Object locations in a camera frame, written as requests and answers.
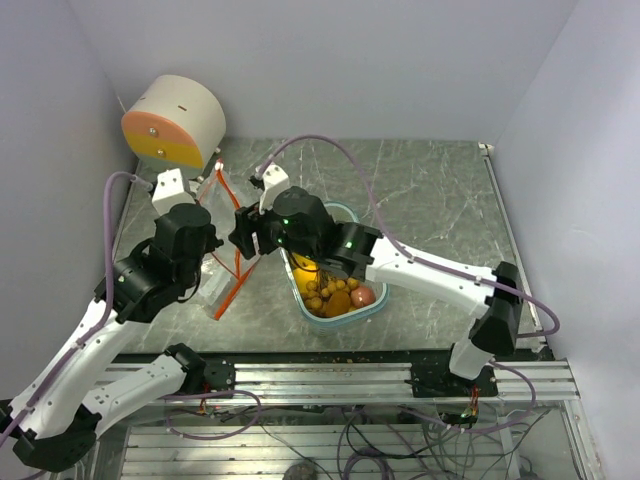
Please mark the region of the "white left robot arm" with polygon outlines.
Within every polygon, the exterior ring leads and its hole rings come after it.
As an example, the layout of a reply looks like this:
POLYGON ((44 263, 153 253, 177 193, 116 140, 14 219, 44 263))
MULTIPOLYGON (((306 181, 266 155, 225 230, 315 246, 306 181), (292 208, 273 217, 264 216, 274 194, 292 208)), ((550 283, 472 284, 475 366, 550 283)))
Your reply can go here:
POLYGON ((1 437, 14 438, 13 452, 24 465, 67 470, 113 425, 151 401, 192 397, 202 389, 206 363, 184 344, 106 386, 96 381, 161 310, 197 289, 204 256, 222 243, 205 208, 181 203, 156 219, 153 237, 115 264, 46 369, 1 403, 1 437))

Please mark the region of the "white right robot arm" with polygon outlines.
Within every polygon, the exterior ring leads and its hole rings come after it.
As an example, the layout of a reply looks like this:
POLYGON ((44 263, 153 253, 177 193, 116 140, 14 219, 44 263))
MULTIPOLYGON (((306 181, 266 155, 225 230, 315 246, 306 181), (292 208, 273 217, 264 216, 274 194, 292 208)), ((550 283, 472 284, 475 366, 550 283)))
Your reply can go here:
POLYGON ((511 263, 491 269, 428 255, 374 227, 335 220, 318 197, 300 187, 279 193, 268 209, 238 208, 229 239, 246 259, 281 248, 337 276, 399 286, 463 310, 472 323, 440 373, 452 395, 471 389, 493 357, 515 350, 522 301, 519 272, 511 263))

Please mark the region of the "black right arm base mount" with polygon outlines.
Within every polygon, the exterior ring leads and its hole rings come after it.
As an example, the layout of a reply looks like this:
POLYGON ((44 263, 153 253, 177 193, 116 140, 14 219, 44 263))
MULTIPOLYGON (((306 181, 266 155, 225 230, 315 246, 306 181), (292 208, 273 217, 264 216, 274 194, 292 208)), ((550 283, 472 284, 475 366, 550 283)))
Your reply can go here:
POLYGON ((471 397, 474 390, 480 397, 498 395, 494 369, 484 366, 475 380, 468 380, 451 374, 448 363, 422 362, 411 365, 410 379, 415 398, 471 397))

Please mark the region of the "light blue fruit basket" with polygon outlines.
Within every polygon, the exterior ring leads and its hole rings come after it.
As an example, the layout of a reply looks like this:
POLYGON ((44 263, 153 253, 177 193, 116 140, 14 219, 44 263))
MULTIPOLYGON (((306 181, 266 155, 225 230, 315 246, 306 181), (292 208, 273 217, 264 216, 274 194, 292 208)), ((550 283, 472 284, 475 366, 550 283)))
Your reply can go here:
POLYGON ((384 283, 336 276, 284 249, 280 255, 294 300, 303 318, 319 335, 370 322, 388 301, 389 287, 384 283))

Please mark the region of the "orange-brown fruit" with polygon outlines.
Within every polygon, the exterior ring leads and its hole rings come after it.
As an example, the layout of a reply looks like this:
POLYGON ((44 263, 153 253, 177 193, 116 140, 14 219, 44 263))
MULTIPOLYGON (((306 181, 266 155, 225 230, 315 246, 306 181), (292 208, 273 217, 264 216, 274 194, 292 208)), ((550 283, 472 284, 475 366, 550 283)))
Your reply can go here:
POLYGON ((351 308, 351 297, 345 291, 336 291, 329 298, 325 310, 328 318, 344 315, 351 308))

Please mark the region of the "round white drawer box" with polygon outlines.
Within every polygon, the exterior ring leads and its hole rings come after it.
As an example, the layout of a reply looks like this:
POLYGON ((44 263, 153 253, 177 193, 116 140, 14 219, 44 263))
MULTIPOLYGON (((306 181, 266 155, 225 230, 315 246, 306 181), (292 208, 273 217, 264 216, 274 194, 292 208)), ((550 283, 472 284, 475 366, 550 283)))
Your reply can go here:
POLYGON ((130 149, 155 172, 180 169, 187 179, 202 175, 227 130, 214 94, 179 75, 156 78, 123 115, 130 149))

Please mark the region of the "clear zip bag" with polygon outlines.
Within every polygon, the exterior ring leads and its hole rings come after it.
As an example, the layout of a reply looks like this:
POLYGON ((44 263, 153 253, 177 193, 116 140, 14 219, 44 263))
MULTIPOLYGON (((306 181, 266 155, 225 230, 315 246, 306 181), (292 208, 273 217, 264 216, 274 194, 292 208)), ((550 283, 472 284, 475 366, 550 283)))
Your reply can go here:
POLYGON ((202 268, 202 283, 198 289, 198 303, 207 316, 220 320, 226 313, 239 286, 240 270, 213 258, 202 268))
POLYGON ((223 246, 205 257, 202 268, 207 261, 213 258, 228 265, 234 263, 240 270, 238 294, 253 272, 258 258, 246 260, 229 241, 228 236, 235 226, 234 212, 240 207, 251 205, 254 198, 230 177, 225 169, 224 161, 218 159, 209 177, 199 187, 196 199, 209 211, 218 237, 224 240, 223 246))

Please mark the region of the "aluminium extrusion rail frame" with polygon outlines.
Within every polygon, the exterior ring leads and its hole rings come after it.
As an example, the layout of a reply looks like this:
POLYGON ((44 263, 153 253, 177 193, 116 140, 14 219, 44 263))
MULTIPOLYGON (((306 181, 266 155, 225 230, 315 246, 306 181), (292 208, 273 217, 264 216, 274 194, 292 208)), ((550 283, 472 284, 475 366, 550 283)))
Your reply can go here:
POLYGON ((113 427, 78 479, 600 479, 566 361, 493 366, 496 397, 415 398, 412 364, 340 355, 301 363, 226 360, 221 399, 156 401, 113 427))

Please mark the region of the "bunch of brown longans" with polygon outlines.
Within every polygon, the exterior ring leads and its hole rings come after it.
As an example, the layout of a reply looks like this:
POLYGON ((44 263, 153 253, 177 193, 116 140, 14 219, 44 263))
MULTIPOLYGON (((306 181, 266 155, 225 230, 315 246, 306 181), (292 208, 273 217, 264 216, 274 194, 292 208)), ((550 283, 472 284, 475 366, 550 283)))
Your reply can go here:
MULTIPOLYGON (((354 278, 348 278, 346 280, 329 278, 324 283, 309 282, 306 288, 300 292, 300 295, 307 311, 315 316, 328 318, 325 310, 331 295, 336 291, 345 291, 350 295, 350 292, 359 286, 359 281, 354 278)), ((355 310, 356 308, 354 308, 351 303, 351 308, 348 313, 355 310)))

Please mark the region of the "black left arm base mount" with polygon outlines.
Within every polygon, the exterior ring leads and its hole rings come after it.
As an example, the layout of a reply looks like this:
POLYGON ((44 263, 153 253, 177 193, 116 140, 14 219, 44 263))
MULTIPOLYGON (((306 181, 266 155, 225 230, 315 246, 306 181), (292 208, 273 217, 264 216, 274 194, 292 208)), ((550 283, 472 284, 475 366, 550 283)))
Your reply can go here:
POLYGON ((208 362, 184 343, 169 346, 165 354, 176 360, 185 374, 178 394, 220 392, 235 386, 235 369, 226 360, 208 362))

